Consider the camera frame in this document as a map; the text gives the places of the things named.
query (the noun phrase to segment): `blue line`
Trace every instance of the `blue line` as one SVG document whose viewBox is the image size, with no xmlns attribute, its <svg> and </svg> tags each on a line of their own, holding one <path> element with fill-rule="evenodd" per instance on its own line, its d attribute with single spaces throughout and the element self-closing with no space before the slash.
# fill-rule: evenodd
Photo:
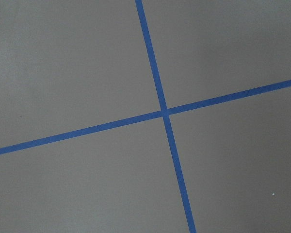
<svg viewBox="0 0 291 233">
<path fill-rule="evenodd" d="M 0 148 L 0 154 L 5 154 L 5 153 L 17 151 L 17 150 L 24 150 L 31 147 L 37 147 L 37 146 L 45 145 L 48 143 L 70 139 L 73 137 L 79 137 L 79 136 L 90 134 L 90 133 L 96 133 L 103 130 L 109 130 L 109 129 L 113 129 L 113 128 L 117 128 L 117 127 L 121 127 L 125 125 L 134 124 L 141 121 L 151 120 L 151 119 L 159 118 L 161 116 L 162 116 L 161 111 L 157 111 L 157 112 L 148 113 L 148 114 L 144 114 L 140 116 L 134 116 L 134 117 L 130 117 L 130 118 L 122 119 L 122 120 L 117 120 L 110 123 L 88 127 L 85 129 L 75 130 L 75 131 L 62 133 L 62 134 L 58 134 L 58 135 L 54 135 L 50 137 L 45 137 L 45 138 L 41 138 L 41 139 L 29 141 L 29 142 L 24 142 L 24 143 L 20 143 L 20 144 L 8 146 L 8 147 L 3 147 L 3 148 Z"/>
<path fill-rule="evenodd" d="M 144 35 L 145 46 L 146 46 L 147 54 L 148 54 L 149 61 L 150 61 L 150 66 L 151 66 L 151 70 L 152 70 L 152 74 L 153 74 L 156 92 L 157 92 L 159 102 L 160 102 L 162 117 L 164 120 L 164 125 L 165 125 L 165 129 L 166 129 L 169 148 L 171 151 L 171 155 L 172 155 L 172 159 L 173 159 L 173 163 L 174 163 L 174 167 L 175 167 L 175 172 L 176 172 L 178 185 L 179 185 L 179 189 L 180 189 L 180 193 L 181 193 L 184 212 L 186 215 L 186 219 L 188 222 L 190 233 L 196 233 L 194 219 L 193 219 L 191 206 L 190 206 L 190 202 L 189 202 L 189 197 L 188 197 L 188 193 L 186 190 L 186 186 L 185 186 L 185 182 L 184 182 L 184 178 L 183 178 L 183 173 L 182 173 L 182 169 L 181 169 L 181 164 L 180 164 L 180 160 L 179 160 L 179 155 L 178 155 L 178 151 L 177 151 L 177 147 L 176 147 L 175 137 L 173 134 L 173 130 L 172 130 L 169 114 L 168 114 L 167 104 L 166 104 L 166 100 L 165 100 L 165 96 L 164 96 L 164 92 L 163 92 L 163 88 L 162 88 L 162 83 L 161 83 L 161 79 L 160 79 L 160 74 L 159 74 L 159 70 L 157 67 L 155 54 L 154 54 L 154 50 L 153 50 L 153 46 L 152 46 L 152 42 L 151 42 L 151 37 L 150 37 L 149 29 L 147 26 L 147 22 L 146 22 L 145 11 L 144 11 L 141 0 L 135 0 L 135 2 L 136 2 L 138 15 L 139 15 L 142 33 Z"/>
<path fill-rule="evenodd" d="M 170 115 L 176 114 L 176 113 L 182 113 L 182 112 L 186 112 L 186 111 L 197 109 L 197 108 L 203 108 L 203 107 L 211 106 L 214 104 L 219 104 L 219 103 L 237 100 L 237 99 L 241 99 L 241 98 L 245 98 L 249 96 L 254 96 L 254 95 L 262 94 L 269 91 L 275 91 L 275 90 L 279 90 L 279 89 L 290 87 L 290 86 L 291 86 L 291 80 L 287 80 L 287 81 L 283 81 L 279 83 L 274 83 L 271 85 L 249 89 L 246 91 L 236 92 L 236 93 L 225 95 L 225 96 L 215 97 L 208 100 L 202 100 L 199 102 L 189 103 L 182 106 L 170 108 L 168 109 L 168 113 Z"/>
</svg>

